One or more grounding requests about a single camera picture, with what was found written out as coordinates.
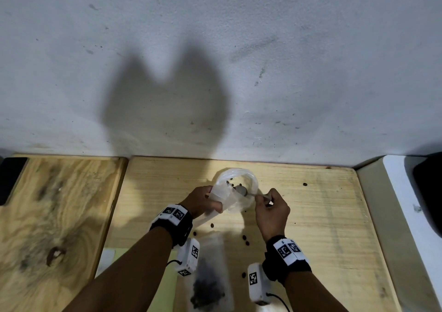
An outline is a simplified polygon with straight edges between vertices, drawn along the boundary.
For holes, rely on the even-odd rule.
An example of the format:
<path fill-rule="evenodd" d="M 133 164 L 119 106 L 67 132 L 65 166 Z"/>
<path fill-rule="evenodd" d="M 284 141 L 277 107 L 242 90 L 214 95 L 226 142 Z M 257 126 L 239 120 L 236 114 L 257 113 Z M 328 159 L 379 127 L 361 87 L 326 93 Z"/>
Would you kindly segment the person's right hand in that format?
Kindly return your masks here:
<path fill-rule="evenodd" d="M 271 188 L 268 195 L 271 195 L 273 205 L 267 206 L 266 210 L 255 209 L 256 223 L 265 243 L 275 236 L 285 235 L 290 214 L 290 207 L 275 188 Z"/>

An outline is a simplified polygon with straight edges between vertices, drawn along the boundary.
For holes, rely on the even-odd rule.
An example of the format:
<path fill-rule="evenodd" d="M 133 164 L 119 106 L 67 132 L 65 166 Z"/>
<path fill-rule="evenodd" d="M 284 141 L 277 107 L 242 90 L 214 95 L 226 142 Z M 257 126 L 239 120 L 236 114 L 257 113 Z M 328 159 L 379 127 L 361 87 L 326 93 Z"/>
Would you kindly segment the metal spoon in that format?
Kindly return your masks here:
<path fill-rule="evenodd" d="M 238 192 L 239 194 L 241 194 L 243 197 L 247 197 L 247 196 L 255 197 L 255 195 L 257 195 L 257 194 L 254 194 L 254 193 L 249 192 L 249 191 L 247 190 L 247 188 L 246 188 L 245 186 L 242 186 L 242 185 L 236 185 L 236 186 L 233 186 L 233 189 L 234 189 L 236 192 Z M 264 194 L 264 195 L 266 195 L 266 197 L 268 198 L 268 201 L 269 201 L 269 202 L 272 201 L 272 197 L 271 197 L 271 195 L 268 195 L 268 194 Z"/>

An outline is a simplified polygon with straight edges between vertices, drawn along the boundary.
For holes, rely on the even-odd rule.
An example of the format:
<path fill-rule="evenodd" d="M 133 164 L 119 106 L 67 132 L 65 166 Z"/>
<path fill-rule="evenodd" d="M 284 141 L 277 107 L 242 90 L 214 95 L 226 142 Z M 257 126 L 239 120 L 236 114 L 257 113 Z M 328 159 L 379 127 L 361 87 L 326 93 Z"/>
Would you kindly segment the person's left forearm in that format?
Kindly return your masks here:
<path fill-rule="evenodd" d="M 152 229 L 88 283 L 63 312 L 147 312 L 171 251 L 169 232 Z"/>

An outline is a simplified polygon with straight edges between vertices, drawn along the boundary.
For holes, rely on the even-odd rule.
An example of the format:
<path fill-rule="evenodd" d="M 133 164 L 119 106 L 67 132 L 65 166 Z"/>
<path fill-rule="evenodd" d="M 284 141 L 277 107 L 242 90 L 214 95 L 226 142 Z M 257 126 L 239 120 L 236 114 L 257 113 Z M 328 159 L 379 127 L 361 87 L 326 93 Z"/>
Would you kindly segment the pile of coffee beans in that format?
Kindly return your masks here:
<path fill-rule="evenodd" d="M 193 309 L 211 312 L 225 298 L 224 285 L 215 270 L 206 259 L 201 259 L 198 262 L 193 294 L 190 298 Z"/>

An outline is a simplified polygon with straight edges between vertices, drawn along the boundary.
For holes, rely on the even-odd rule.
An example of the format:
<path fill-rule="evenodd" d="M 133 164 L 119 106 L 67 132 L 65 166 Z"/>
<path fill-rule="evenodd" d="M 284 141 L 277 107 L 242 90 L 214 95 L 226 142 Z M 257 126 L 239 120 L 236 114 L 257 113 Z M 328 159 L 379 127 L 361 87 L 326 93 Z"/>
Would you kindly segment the wooden board with dark knots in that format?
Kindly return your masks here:
<path fill-rule="evenodd" d="M 95 276 L 129 160 L 14 154 L 0 206 L 0 312 L 61 312 Z"/>

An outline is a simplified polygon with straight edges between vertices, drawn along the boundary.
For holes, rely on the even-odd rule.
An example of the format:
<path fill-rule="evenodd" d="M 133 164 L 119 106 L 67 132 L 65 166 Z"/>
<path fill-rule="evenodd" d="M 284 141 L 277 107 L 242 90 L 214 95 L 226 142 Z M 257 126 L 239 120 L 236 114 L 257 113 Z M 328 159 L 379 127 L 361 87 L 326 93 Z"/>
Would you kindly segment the person's right forearm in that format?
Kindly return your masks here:
<path fill-rule="evenodd" d="M 293 312 L 349 312 L 312 272 L 290 272 L 284 287 Z"/>

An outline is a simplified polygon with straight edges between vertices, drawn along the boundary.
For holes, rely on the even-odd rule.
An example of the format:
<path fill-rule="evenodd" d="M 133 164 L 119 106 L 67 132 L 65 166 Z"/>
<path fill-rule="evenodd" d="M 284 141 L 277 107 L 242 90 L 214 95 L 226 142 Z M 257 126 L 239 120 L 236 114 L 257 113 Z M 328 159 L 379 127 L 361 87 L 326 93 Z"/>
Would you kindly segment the black flat panel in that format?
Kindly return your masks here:
<path fill-rule="evenodd" d="M 28 161 L 28 157 L 8 157 L 0 163 L 0 207 L 5 206 Z"/>

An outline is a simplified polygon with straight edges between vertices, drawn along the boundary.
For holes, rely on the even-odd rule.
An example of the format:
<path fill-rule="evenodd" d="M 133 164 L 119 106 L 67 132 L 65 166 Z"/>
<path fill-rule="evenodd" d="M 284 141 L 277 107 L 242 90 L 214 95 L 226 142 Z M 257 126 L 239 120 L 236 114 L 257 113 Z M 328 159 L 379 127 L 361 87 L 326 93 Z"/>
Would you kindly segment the black rounded object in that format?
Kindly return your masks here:
<path fill-rule="evenodd" d="M 420 203 L 434 232 L 442 238 L 442 152 L 430 154 L 412 171 Z"/>

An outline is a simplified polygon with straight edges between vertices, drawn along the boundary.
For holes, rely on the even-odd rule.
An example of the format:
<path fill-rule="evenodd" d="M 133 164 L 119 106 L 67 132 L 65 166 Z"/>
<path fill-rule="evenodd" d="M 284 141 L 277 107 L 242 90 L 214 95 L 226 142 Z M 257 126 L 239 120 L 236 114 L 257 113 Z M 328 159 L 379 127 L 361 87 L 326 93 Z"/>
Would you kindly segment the pale green sheet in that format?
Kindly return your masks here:
<path fill-rule="evenodd" d="M 166 266 L 163 278 L 147 312 L 173 312 L 175 289 L 177 282 L 177 263 Z"/>

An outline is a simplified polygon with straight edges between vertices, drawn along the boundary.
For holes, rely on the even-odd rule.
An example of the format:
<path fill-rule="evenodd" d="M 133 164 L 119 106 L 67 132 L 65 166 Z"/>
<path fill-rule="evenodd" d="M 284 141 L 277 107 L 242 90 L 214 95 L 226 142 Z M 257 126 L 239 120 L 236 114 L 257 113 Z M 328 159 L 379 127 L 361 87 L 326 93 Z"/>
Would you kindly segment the clear pouch with coffee beans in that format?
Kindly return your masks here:
<path fill-rule="evenodd" d="M 229 270 L 224 249 L 224 240 L 220 233 L 213 233 L 196 239 L 200 243 L 198 262 L 206 259 L 216 270 L 221 282 L 225 288 L 225 298 L 211 312 L 233 312 L 234 297 L 233 289 L 229 279 Z M 182 277 L 178 274 L 178 279 L 182 280 L 184 285 L 184 307 L 186 312 L 202 312 L 193 309 L 190 298 L 193 294 L 193 283 L 196 279 L 196 271 L 189 276 Z"/>

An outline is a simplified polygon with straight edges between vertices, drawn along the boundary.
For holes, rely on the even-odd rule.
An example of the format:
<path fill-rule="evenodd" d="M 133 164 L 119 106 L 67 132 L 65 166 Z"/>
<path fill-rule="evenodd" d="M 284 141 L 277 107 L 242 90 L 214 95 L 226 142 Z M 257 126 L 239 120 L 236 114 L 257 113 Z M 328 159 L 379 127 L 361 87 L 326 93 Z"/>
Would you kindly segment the scattered coffee beans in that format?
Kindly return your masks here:
<path fill-rule="evenodd" d="M 266 244 L 256 223 L 254 203 L 246 210 L 229 214 L 218 214 L 212 220 L 194 228 L 191 237 L 199 239 L 213 233 L 220 233 L 224 240 L 224 249 L 232 282 L 245 282 L 242 273 L 252 263 L 261 263 L 265 259 Z"/>

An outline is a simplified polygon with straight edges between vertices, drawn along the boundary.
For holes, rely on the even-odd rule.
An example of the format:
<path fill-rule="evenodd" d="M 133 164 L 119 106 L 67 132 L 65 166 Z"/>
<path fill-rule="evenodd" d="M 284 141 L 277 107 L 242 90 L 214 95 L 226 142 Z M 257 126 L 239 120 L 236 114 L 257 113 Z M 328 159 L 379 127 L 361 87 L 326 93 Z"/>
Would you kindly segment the white paper sheet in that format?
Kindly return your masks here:
<path fill-rule="evenodd" d="M 113 263 L 115 253 L 115 248 L 103 248 L 94 278 L 97 278 Z"/>

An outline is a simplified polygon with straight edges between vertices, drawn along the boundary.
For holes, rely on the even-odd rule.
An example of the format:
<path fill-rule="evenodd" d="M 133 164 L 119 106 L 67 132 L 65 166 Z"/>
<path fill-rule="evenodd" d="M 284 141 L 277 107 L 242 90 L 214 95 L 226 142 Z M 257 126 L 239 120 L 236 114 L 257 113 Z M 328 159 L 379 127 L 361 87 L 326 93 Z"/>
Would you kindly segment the person's left hand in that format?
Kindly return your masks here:
<path fill-rule="evenodd" d="M 179 205 L 184 207 L 193 219 L 200 217 L 206 213 L 206 201 L 215 201 L 209 199 L 208 196 L 212 188 L 211 185 L 196 187 Z"/>

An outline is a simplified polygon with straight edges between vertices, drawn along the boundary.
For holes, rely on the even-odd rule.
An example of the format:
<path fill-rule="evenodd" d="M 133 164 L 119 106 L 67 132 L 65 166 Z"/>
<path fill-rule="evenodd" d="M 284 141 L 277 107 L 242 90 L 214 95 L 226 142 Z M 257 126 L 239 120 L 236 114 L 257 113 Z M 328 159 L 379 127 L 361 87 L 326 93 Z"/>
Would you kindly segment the clear plastic bag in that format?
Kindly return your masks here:
<path fill-rule="evenodd" d="M 257 191 L 258 180 L 250 170 L 231 168 L 218 174 L 208 198 L 222 203 L 223 212 L 239 213 L 254 203 Z"/>

